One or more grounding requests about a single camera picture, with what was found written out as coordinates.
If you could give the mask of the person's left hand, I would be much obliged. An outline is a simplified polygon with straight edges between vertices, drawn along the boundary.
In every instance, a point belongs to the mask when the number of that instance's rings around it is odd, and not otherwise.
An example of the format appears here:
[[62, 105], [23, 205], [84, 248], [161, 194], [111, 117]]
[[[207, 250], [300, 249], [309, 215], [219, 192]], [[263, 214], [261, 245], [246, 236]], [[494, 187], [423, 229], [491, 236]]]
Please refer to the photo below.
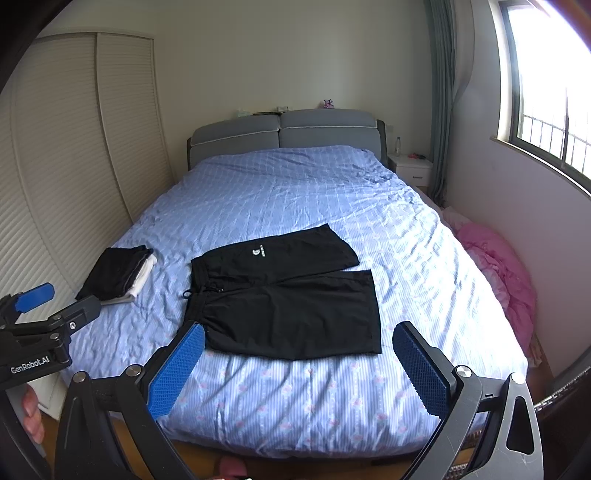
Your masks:
[[38, 397], [29, 385], [26, 386], [22, 397], [22, 408], [24, 412], [22, 424], [25, 431], [35, 444], [41, 445], [45, 436], [45, 428], [39, 409]]

